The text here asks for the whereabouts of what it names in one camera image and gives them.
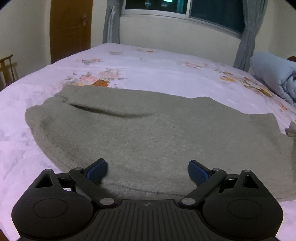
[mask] folded blanket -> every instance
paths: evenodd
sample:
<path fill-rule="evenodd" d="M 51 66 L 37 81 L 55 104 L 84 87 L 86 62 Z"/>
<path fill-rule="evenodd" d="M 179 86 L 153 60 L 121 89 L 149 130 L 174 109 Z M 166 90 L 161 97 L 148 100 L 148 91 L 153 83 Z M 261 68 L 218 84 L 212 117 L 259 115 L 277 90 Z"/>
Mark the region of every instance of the folded blanket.
<path fill-rule="evenodd" d="M 269 52 L 257 52 L 251 57 L 250 64 L 256 77 L 279 97 L 296 106 L 296 62 Z"/>
<path fill-rule="evenodd" d="M 64 172 L 105 158 L 102 187 L 119 198 L 181 198 L 196 188 L 191 159 L 228 173 L 251 169 L 279 200 L 296 198 L 296 144 L 273 114 L 243 114 L 208 97 L 66 86 L 25 119 Z"/>

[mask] triangular cutout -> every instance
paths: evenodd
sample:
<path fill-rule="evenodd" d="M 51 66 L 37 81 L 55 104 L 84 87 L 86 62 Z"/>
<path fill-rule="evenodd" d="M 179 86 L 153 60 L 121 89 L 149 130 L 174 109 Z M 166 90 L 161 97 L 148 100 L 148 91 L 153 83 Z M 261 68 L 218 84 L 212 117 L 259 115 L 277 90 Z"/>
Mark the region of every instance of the triangular cutout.
<path fill-rule="evenodd" d="M 52 187 L 52 180 L 49 174 L 45 174 L 41 181 L 36 185 L 36 188 Z"/>
<path fill-rule="evenodd" d="M 244 188 L 259 188 L 251 176 L 246 176 L 244 179 Z"/>

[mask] window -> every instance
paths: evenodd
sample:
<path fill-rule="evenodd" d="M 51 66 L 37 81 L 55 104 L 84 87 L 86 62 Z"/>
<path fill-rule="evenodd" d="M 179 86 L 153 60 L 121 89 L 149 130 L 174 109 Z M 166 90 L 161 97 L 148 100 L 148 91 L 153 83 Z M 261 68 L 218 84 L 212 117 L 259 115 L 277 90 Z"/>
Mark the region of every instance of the window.
<path fill-rule="evenodd" d="M 206 20 L 239 33 L 244 31 L 242 0 L 192 0 L 190 17 Z"/>
<path fill-rule="evenodd" d="M 123 14 L 152 14 L 203 21 L 242 34 L 242 0 L 126 0 Z"/>
<path fill-rule="evenodd" d="M 127 0 L 126 9 L 160 10 L 186 14 L 187 0 Z"/>

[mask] bed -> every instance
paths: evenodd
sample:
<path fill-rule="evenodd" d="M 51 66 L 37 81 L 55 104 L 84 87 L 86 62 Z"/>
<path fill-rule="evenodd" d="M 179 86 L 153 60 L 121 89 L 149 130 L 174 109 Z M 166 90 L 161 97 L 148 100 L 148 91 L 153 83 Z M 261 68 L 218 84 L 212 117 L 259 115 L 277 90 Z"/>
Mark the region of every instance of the bed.
<path fill-rule="evenodd" d="M 273 113 L 283 134 L 296 122 L 296 108 L 251 74 L 221 63 L 111 43 L 69 56 L 0 93 L 0 229 L 10 241 L 19 238 L 11 220 L 14 204 L 42 170 L 61 172 L 35 143 L 24 119 L 26 109 L 41 105 L 66 85 L 94 83 L 187 98 L 208 96 L 245 114 Z M 280 204 L 284 221 L 277 237 L 290 241 L 296 234 L 296 200 Z"/>

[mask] blue gripper pad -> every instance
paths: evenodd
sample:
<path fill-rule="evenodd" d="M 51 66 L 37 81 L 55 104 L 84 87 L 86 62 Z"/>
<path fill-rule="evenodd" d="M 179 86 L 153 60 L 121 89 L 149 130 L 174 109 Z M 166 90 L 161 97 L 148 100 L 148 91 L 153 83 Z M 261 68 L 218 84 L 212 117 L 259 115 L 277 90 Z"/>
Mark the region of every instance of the blue gripper pad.
<path fill-rule="evenodd" d="M 190 179 L 199 186 L 210 178 L 211 170 L 199 162 L 191 160 L 188 164 L 188 174 Z"/>
<path fill-rule="evenodd" d="M 103 158 L 100 158 L 90 166 L 84 169 L 83 173 L 87 179 L 93 183 L 98 184 L 108 171 L 108 164 Z"/>

